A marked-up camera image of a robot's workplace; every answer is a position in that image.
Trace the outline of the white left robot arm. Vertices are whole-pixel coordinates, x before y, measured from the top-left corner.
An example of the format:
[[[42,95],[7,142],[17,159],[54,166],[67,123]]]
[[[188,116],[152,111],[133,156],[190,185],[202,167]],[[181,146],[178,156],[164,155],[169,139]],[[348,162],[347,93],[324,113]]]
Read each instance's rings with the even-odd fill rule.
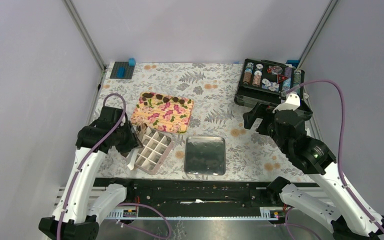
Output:
[[[55,210],[38,229],[51,240],[94,240],[106,215],[117,204],[132,204],[135,192],[112,183],[89,205],[96,175],[109,150],[126,154],[142,144],[122,108],[103,106],[99,117],[77,134],[73,167]]]

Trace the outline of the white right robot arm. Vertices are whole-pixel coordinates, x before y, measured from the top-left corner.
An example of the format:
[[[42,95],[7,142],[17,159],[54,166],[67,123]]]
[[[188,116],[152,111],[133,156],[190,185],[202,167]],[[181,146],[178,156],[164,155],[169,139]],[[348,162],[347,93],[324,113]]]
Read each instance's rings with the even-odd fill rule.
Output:
[[[327,204],[302,192],[284,177],[267,187],[267,201],[273,206],[284,203],[302,211],[322,224],[336,240],[377,240],[384,236],[384,215],[377,213],[347,182],[339,170],[339,161],[321,140],[307,135],[305,119],[292,109],[271,110],[264,104],[243,114],[244,128],[256,129],[270,137],[292,165],[308,175],[329,197]]]

